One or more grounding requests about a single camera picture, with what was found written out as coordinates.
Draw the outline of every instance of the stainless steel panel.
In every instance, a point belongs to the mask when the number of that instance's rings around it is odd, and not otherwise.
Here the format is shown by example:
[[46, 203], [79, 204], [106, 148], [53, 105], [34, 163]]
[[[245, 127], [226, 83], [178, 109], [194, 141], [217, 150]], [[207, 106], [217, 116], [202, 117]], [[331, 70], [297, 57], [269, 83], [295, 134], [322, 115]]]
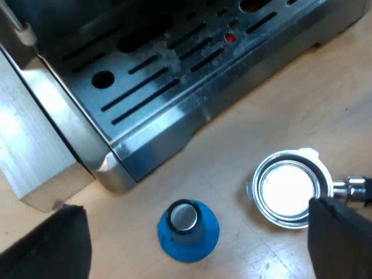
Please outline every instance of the stainless steel panel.
[[110, 191], [131, 188], [135, 181], [91, 125], [88, 116], [78, 108], [74, 96], [65, 91], [41, 58], [35, 57], [23, 70], [14, 63], [13, 66], [95, 178]]
[[94, 180], [0, 52], [0, 166], [16, 196], [45, 212]]

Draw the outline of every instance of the portafilter handle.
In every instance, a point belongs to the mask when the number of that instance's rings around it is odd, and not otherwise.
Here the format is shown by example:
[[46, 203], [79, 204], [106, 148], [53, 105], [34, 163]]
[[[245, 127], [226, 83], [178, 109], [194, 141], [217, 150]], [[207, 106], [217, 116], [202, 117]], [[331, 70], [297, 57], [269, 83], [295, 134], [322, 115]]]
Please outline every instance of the portafilter handle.
[[372, 178], [347, 176], [345, 180], [333, 182], [333, 196], [352, 202], [372, 201]]

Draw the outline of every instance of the slot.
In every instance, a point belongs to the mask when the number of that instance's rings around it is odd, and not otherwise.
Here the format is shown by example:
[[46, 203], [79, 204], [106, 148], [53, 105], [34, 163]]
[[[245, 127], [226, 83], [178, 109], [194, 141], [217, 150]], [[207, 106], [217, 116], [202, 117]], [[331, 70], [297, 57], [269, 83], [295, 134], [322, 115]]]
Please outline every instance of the slot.
[[202, 24], [199, 24], [195, 28], [191, 29], [189, 32], [187, 32], [185, 35], [183, 35], [181, 38], [175, 40], [171, 44], [169, 44], [169, 49], [174, 49], [176, 46], [182, 44], [184, 41], [189, 39], [192, 35], [195, 35], [196, 33], [200, 32], [207, 26], [207, 22], [203, 22]]
[[239, 7], [243, 12], [255, 13], [271, 1], [272, 0], [243, 0], [239, 3]]
[[117, 43], [117, 48], [121, 52], [130, 53], [146, 45], [157, 36], [165, 33], [173, 26], [173, 18], [170, 15], [160, 15], [141, 26], [132, 33], [121, 37]]
[[256, 29], [258, 29], [259, 27], [261, 27], [262, 25], [264, 25], [265, 23], [267, 23], [270, 19], [272, 19], [273, 17], [275, 17], [277, 15], [276, 12], [272, 12], [272, 13], [269, 13], [267, 16], [265, 16], [262, 20], [258, 21], [257, 23], [255, 23], [254, 25], [250, 26], [247, 30], [245, 30], [245, 32], [247, 34], [250, 34], [252, 33], [253, 31], [255, 31]]
[[217, 12], [217, 16], [222, 16], [222, 15], [224, 15], [225, 13], [227, 13], [227, 8], [223, 8], [223, 9], [221, 9], [221, 10], [219, 10], [218, 12]]
[[101, 59], [102, 57], [104, 57], [106, 55], [106, 53], [104, 52], [100, 52], [99, 54], [95, 55], [94, 57], [92, 57], [90, 60], [84, 62], [83, 64], [73, 68], [71, 70], [72, 73], [78, 73], [80, 72], [83, 68], [89, 66], [90, 64], [93, 64], [94, 62], [96, 62], [97, 60]]
[[218, 57], [221, 53], [225, 51], [224, 48], [219, 48], [218, 50], [214, 51], [212, 54], [210, 54], [207, 58], [204, 58], [201, 60], [199, 63], [195, 64], [190, 68], [192, 72], [199, 70], [201, 67], [204, 65], [208, 64], [211, 62], [214, 58]]
[[194, 46], [193, 48], [189, 49], [184, 54], [182, 54], [180, 56], [180, 60], [185, 60], [187, 57], [191, 56], [196, 51], [202, 49], [203, 47], [205, 47], [207, 44], [209, 44], [212, 41], [213, 41], [213, 38], [212, 37], [208, 37], [207, 39], [204, 39], [203, 41], [201, 41], [200, 43], [198, 43], [196, 46]]
[[138, 64], [136, 67], [133, 67], [132, 69], [130, 69], [128, 71], [128, 74], [134, 74], [135, 72], [141, 70], [142, 68], [146, 67], [147, 65], [149, 65], [150, 63], [155, 61], [157, 58], [158, 58], [158, 56], [156, 54], [152, 55], [150, 58], [148, 58], [145, 61], [143, 61], [142, 63]]
[[74, 56], [79, 55], [80, 53], [84, 52], [85, 50], [87, 50], [92, 45], [96, 44], [97, 42], [102, 41], [103, 39], [105, 39], [107, 37], [110, 37], [114, 33], [118, 32], [122, 28], [122, 26], [123, 25], [116, 26], [115, 28], [109, 30], [108, 32], [106, 32], [106, 33], [94, 38], [93, 40], [87, 42], [86, 44], [82, 45], [80, 48], [78, 48], [78, 49], [74, 50], [73, 52], [71, 52], [71, 53], [65, 55], [64, 57], [62, 57], [61, 61], [64, 62], [64, 61], [67, 61], [67, 60], [71, 59]]
[[227, 26], [229, 27], [234, 27], [235, 25], [237, 25], [239, 23], [239, 18], [236, 18], [236, 19], [233, 19], [232, 21], [229, 22], [229, 24]]
[[168, 91], [169, 89], [171, 89], [172, 87], [174, 87], [178, 83], [180, 83], [180, 79], [179, 78], [175, 78], [171, 82], [169, 82], [166, 85], [164, 85], [161, 88], [159, 88], [157, 91], [155, 91], [153, 94], [151, 94], [149, 97], [147, 97], [146, 99], [144, 99], [139, 104], [133, 106], [130, 110], [126, 111], [125, 113], [123, 113], [122, 115], [120, 115], [118, 118], [115, 118], [114, 120], [112, 120], [111, 123], [113, 125], [116, 125], [117, 123], [119, 123], [120, 121], [122, 121], [123, 119], [125, 119], [126, 117], [128, 117], [129, 115], [131, 115], [132, 113], [134, 113], [136, 110], [138, 110], [138, 109], [142, 108], [143, 106], [147, 105], [152, 100], [154, 100], [156, 97], [158, 97], [161, 94], [163, 94], [164, 92]]
[[123, 99], [125, 99], [126, 97], [128, 97], [129, 95], [131, 95], [132, 93], [135, 93], [141, 87], [143, 87], [146, 84], [150, 83], [154, 79], [160, 77], [162, 74], [165, 74], [168, 71], [168, 69], [169, 69], [169, 67], [163, 67], [159, 71], [157, 71], [156, 73], [153, 73], [151, 76], [149, 76], [148, 78], [142, 80], [140, 83], [138, 83], [137, 85], [133, 86], [131, 89], [129, 89], [128, 91], [124, 92], [119, 97], [117, 97], [116, 99], [112, 100], [111, 102], [109, 102], [104, 107], [102, 107], [101, 111], [105, 112], [108, 109], [112, 108], [113, 106], [115, 106], [117, 103], [119, 103], [120, 101], [122, 101]]
[[297, 2], [297, 0], [288, 0], [287, 5], [291, 6], [293, 3]]

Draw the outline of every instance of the hole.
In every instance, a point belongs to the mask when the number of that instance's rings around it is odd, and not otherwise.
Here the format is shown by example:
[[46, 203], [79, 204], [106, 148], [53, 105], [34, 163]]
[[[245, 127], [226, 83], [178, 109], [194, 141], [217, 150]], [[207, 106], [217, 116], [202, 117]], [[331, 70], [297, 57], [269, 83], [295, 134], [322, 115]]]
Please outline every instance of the hole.
[[193, 48], [189, 49], [184, 54], [182, 54], [180, 56], [180, 60], [185, 60], [187, 57], [191, 56], [193, 53], [195, 53], [196, 51], [202, 49], [207, 44], [209, 44], [210, 42], [212, 42], [212, 40], [213, 40], [212, 37], [208, 37], [207, 39], [204, 39], [203, 41], [201, 41], [200, 43], [198, 43], [196, 46], [194, 46]]
[[121, 37], [117, 48], [124, 53], [130, 53], [147, 44], [152, 39], [165, 33], [173, 25], [173, 18], [169, 15], [160, 15], [149, 21], [145, 26], [134, 30], [132, 33]]
[[169, 44], [168, 48], [174, 49], [176, 46], [180, 45], [181, 43], [189, 39], [189, 37], [191, 37], [192, 35], [195, 35], [197, 32], [200, 32], [206, 26], [207, 26], [207, 22], [203, 22], [202, 24], [199, 24], [198, 26], [196, 26], [195, 28], [187, 32], [185, 35], [183, 35], [181, 38]]
[[158, 56], [156, 54], [152, 55], [150, 58], [148, 58], [145, 61], [143, 61], [142, 63], [138, 64], [136, 67], [133, 67], [132, 69], [130, 69], [128, 71], [128, 74], [134, 74], [135, 72], [137, 72], [137, 71], [141, 70], [142, 68], [146, 67], [147, 65], [149, 65], [151, 62], [155, 61], [157, 58], [158, 58]]
[[103, 39], [113, 35], [116, 32], [118, 32], [122, 28], [122, 26], [123, 25], [116, 26], [114, 29], [111, 29], [110, 31], [96, 37], [95, 39], [89, 41], [88, 43], [84, 44], [82, 47], [76, 49], [75, 51], [71, 52], [70, 54], [65, 55], [64, 57], [62, 57], [61, 60], [64, 62], [64, 61], [67, 61], [67, 60], [71, 59], [74, 56], [79, 55], [80, 53], [84, 52], [86, 49], [88, 49], [89, 47], [91, 47], [95, 43], [97, 43], [99, 41], [102, 41]]
[[227, 42], [236, 42], [238, 40], [238, 37], [235, 35], [234, 32], [229, 32], [225, 35], [225, 40]]
[[155, 91], [153, 94], [151, 94], [149, 97], [147, 97], [146, 99], [144, 99], [142, 102], [140, 102], [139, 104], [133, 106], [130, 110], [126, 111], [125, 113], [123, 113], [122, 115], [120, 115], [118, 118], [115, 118], [114, 120], [112, 120], [111, 123], [113, 125], [116, 125], [117, 123], [119, 123], [120, 121], [122, 121], [124, 118], [128, 117], [129, 115], [131, 115], [132, 113], [134, 113], [136, 110], [140, 109], [141, 107], [147, 105], [152, 100], [154, 100], [156, 97], [158, 97], [161, 94], [163, 94], [164, 92], [168, 91], [169, 89], [171, 89], [172, 87], [174, 87], [178, 83], [180, 83], [180, 79], [179, 78], [175, 78], [174, 80], [172, 80], [171, 82], [167, 83], [166, 85], [163, 85], [157, 91]]
[[212, 61], [214, 58], [219, 56], [224, 51], [225, 51], [224, 48], [219, 48], [218, 50], [210, 54], [207, 58], [204, 58], [198, 64], [195, 64], [194, 66], [192, 66], [190, 70], [192, 72], [199, 70], [201, 67], [203, 67], [205, 64], [208, 64], [210, 61]]
[[272, 13], [269, 13], [267, 16], [265, 16], [262, 20], [260, 20], [259, 22], [255, 23], [254, 25], [250, 26], [247, 30], [245, 30], [245, 32], [247, 34], [250, 34], [252, 33], [253, 31], [255, 31], [257, 28], [261, 27], [262, 25], [264, 25], [266, 22], [268, 22], [270, 19], [272, 19], [274, 16], [276, 16], [277, 13], [276, 12], [272, 12]]
[[239, 3], [239, 7], [243, 12], [255, 13], [271, 1], [272, 0], [242, 0]]
[[227, 13], [227, 8], [223, 8], [222, 10], [219, 10], [219, 11], [217, 12], [217, 16], [222, 16], [222, 15], [224, 15], [225, 13]]
[[293, 3], [297, 2], [297, 0], [288, 0], [287, 5], [291, 6]]
[[128, 97], [130, 94], [136, 92], [137, 90], [139, 90], [141, 87], [145, 86], [146, 84], [150, 83], [151, 81], [153, 81], [154, 79], [156, 79], [157, 77], [160, 77], [162, 74], [165, 74], [167, 71], [168, 71], [169, 67], [163, 67], [161, 68], [159, 71], [157, 71], [156, 73], [153, 73], [151, 76], [149, 76], [148, 78], [142, 80], [140, 83], [138, 83], [137, 85], [133, 86], [131, 89], [129, 89], [128, 91], [124, 92], [123, 94], [121, 94], [119, 97], [117, 97], [116, 99], [114, 99], [113, 101], [109, 102], [107, 105], [105, 105], [101, 111], [105, 112], [106, 110], [112, 108], [113, 106], [115, 106], [117, 103], [119, 103], [120, 101], [122, 101], [123, 99], [125, 99], [126, 97]]
[[235, 25], [237, 25], [239, 23], [239, 18], [236, 18], [236, 19], [233, 19], [232, 21], [229, 22], [229, 24], [227, 26], [229, 27], [234, 27]]
[[219, 0], [208, 0], [205, 4], [207, 7], [212, 6], [214, 3], [218, 2]]
[[85, 68], [85, 67], [89, 66], [90, 64], [94, 63], [98, 59], [104, 57], [105, 55], [106, 55], [106, 53], [100, 52], [96, 56], [92, 57], [90, 60], [88, 60], [88, 61], [84, 62], [83, 64], [81, 64], [80, 66], [77, 66], [77, 67], [73, 68], [71, 72], [72, 73], [77, 73], [77, 72], [81, 71], [83, 68]]
[[115, 81], [114, 74], [110, 71], [100, 71], [92, 78], [92, 84], [95, 88], [105, 89]]
[[196, 16], [196, 12], [191, 12], [185, 16], [186, 20], [191, 20]]

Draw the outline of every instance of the espresso machine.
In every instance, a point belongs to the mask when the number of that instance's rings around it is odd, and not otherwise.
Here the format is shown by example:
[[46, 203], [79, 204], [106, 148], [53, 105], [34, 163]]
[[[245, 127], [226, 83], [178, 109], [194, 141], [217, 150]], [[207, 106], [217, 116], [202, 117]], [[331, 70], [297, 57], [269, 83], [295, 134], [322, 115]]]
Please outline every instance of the espresso machine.
[[[24, 87], [22, 96], [0, 95], [3, 112], [27, 114], [34, 106], [55, 135], [46, 142], [58, 142], [50, 152], [38, 144], [38, 151], [3, 136], [3, 172], [20, 199], [44, 211], [94, 178], [126, 191], [293, 58], [363, 17], [371, 3], [0, 0], [0, 50]], [[52, 156], [53, 146], [69, 159]], [[15, 174], [25, 162], [25, 171], [47, 175]], [[75, 184], [51, 194], [56, 178]]]

